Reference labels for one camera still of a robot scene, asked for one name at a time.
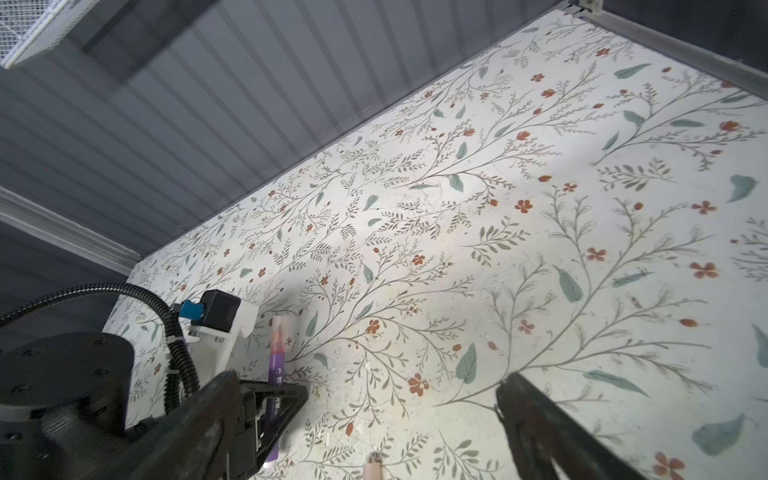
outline red flower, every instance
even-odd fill
[[[704,278],[705,276],[708,276],[709,278],[715,278],[716,276],[720,276],[715,271],[715,264],[712,262],[709,262],[707,265],[701,266],[696,262],[693,262],[690,265],[690,268],[697,270],[696,273],[694,273],[694,276],[696,278]]]
[[[741,124],[737,121],[724,121],[722,124],[720,124],[720,129],[725,131],[734,131],[738,130],[739,127],[741,127]]]
[[[594,247],[590,247],[587,252],[591,253],[591,255],[587,257],[587,260],[597,260],[598,262],[605,261],[605,254],[607,253],[605,250],[597,251]]]
[[[531,335],[531,331],[534,328],[536,328],[536,325],[533,323],[528,323],[527,320],[520,320],[520,326],[518,327],[518,330],[525,332],[525,335]]]
[[[533,208],[533,205],[531,204],[530,200],[518,200],[518,204],[515,205],[515,209],[520,210],[524,214],[526,214],[531,208]]]
[[[690,207],[693,208],[693,209],[698,209],[699,213],[702,214],[702,215],[706,215],[707,212],[714,212],[715,210],[717,210],[717,207],[712,207],[710,205],[710,202],[707,201],[707,200],[701,202],[701,205],[693,204]]]
[[[374,334],[374,333],[379,331],[379,327],[381,327],[381,325],[379,325],[379,321],[378,320],[371,320],[368,323],[368,328],[366,328],[366,332]]]
[[[424,390],[429,390],[429,385],[425,380],[422,380],[422,376],[418,373],[408,380],[408,384],[411,386],[411,393],[415,393],[418,396],[424,395]]]
[[[656,452],[656,461],[658,462],[656,465],[654,465],[654,473],[656,475],[659,475],[660,477],[666,477],[667,474],[670,474],[672,480],[684,480],[684,478],[680,476],[679,473],[675,472],[675,470],[682,470],[685,468],[685,464],[682,460],[678,458],[671,458],[668,461],[665,454]]]

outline green leaf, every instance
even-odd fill
[[[571,303],[581,300],[584,297],[584,292],[581,291],[581,287],[576,283],[571,274],[557,266],[555,269],[557,269],[560,275],[560,288],[563,289],[565,298]]]
[[[700,121],[687,120],[686,118],[681,118],[680,120],[672,120],[670,122],[670,125],[672,125],[673,127],[704,127],[705,126]]]
[[[613,147],[614,144],[616,143],[616,140],[618,139],[619,139],[619,132],[616,132],[616,134],[613,137],[611,137],[611,139],[605,144],[605,147],[603,147],[603,150],[610,150],[611,147]]]
[[[462,143],[462,146],[458,148],[456,152],[456,158],[461,160],[467,154],[467,142]]]
[[[306,326],[306,336],[314,335],[315,327],[317,327],[317,312],[315,312],[315,316],[312,317],[312,319]]]
[[[643,124],[645,123],[645,118],[642,118],[640,115],[634,113],[632,110],[625,110],[624,118],[626,118],[627,120],[635,124],[638,130],[640,130],[640,127],[642,127]]]
[[[355,319],[360,320],[362,318],[365,318],[365,316],[368,315],[368,312],[370,312],[372,308],[373,308],[373,302],[364,306],[362,310],[360,310],[360,313],[357,314],[357,317]]]
[[[631,275],[625,275],[621,278],[614,280],[614,288],[627,285],[628,283],[637,282],[639,279],[645,278],[646,276],[651,275],[652,273],[654,272],[638,272],[638,273],[632,273]]]
[[[768,369],[768,336],[754,323],[755,339],[757,340],[757,362]]]
[[[451,187],[453,187],[454,190],[458,190],[460,192],[464,191],[464,183],[462,182],[462,179],[458,177],[457,174],[451,175]]]
[[[733,175],[730,178],[730,182],[733,184],[733,193],[728,203],[747,198],[752,193],[755,185],[757,185],[757,180],[742,175]]]
[[[378,199],[379,197],[377,197],[376,195],[371,195],[370,197],[368,197],[368,201],[366,201],[366,207],[363,208],[362,211],[368,210],[371,207],[371,205],[376,203]]]
[[[744,98],[749,97],[750,94],[744,94],[744,95],[737,95],[736,97],[725,97],[723,100],[720,101],[721,104],[732,104],[736,103],[738,101],[742,101]]]
[[[634,67],[629,67],[629,68],[623,68],[621,70],[616,70],[614,72],[614,76],[616,78],[620,78],[620,79],[624,80],[625,78],[629,78],[632,75],[638,73],[640,70],[642,70],[643,68],[646,68],[648,65],[650,65],[650,63],[641,63],[639,65],[635,65]]]
[[[714,457],[736,444],[741,436],[743,425],[744,414],[741,413],[729,422],[706,423],[702,425],[694,431],[691,439],[693,439],[702,452],[710,457]]]
[[[325,353],[315,353],[312,358],[322,363],[324,367],[328,368],[328,357]]]
[[[650,397],[650,395],[648,395],[640,387],[630,382],[629,380],[620,376],[611,375],[610,373],[601,372],[600,370],[592,370],[591,372],[586,372],[584,374],[584,378],[596,380],[598,382],[610,383],[611,385],[620,389],[629,390],[630,392],[642,393],[646,397]]]
[[[496,133],[495,133],[495,134],[493,134],[493,136],[494,136],[495,138],[499,138],[499,137],[501,137],[501,136],[504,134],[504,132],[506,132],[506,131],[507,131],[507,129],[509,129],[509,125],[507,125],[506,127],[501,127],[501,128],[499,128],[499,129],[496,131]]]
[[[362,275],[366,278],[366,283],[370,285],[373,281],[373,271],[365,264],[362,265]]]
[[[464,383],[472,383],[475,381],[475,374],[478,368],[478,356],[475,351],[475,343],[472,342],[464,354],[462,359],[458,361],[456,366],[456,378],[464,380]]]

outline metal frame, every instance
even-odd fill
[[[603,0],[571,0],[583,8],[573,15],[611,30],[660,53],[705,71],[763,98],[768,98],[768,74],[731,58],[644,27],[603,9]]]
[[[0,187],[0,221],[110,270],[130,275],[141,255]]]

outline black cylindrical motor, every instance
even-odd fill
[[[0,478],[80,478],[124,448],[133,364],[133,346],[108,333],[0,353]]]

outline black cable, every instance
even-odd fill
[[[166,376],[164,406],[165,412],[170,413],[170,409],[176,408],[179,405],[179,377],[184,384],[184,391],[187,396],[200,389],[200,380],[197,378],[197,370],[194,368],[192,358],[187,351],[187,344],[184,342],[184,333],[179,324],[179,314],[171,310],[159,296],[143,287],[122,282],[89,283],[87,285],[73,286],[56,293],[49,293],[21,308],[4,313],[0,316],[0,329],[14,320],[58,303],[83,296],[110,294],[130,296],[146,303],[160,317],[166,339],[174,337],[175,341],[168,343],[171,358],[170,369],[178,370],[179,373],[178,375],[171,373]]]

